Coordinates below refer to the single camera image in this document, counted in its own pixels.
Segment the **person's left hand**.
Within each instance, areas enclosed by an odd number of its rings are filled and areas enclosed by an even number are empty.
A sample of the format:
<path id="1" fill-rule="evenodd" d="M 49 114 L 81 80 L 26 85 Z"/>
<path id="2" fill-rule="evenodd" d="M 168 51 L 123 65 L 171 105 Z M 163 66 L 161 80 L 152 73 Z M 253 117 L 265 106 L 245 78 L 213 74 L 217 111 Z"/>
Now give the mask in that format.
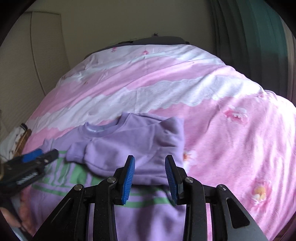
<path id="1" fill-rule="evenodd" d="M 28 204 L 28 196 L 22 191 L 12 198 L 1 198 L 1 212 L 7 223 L 18 228 L 29 240 L 35 233 Z"/>

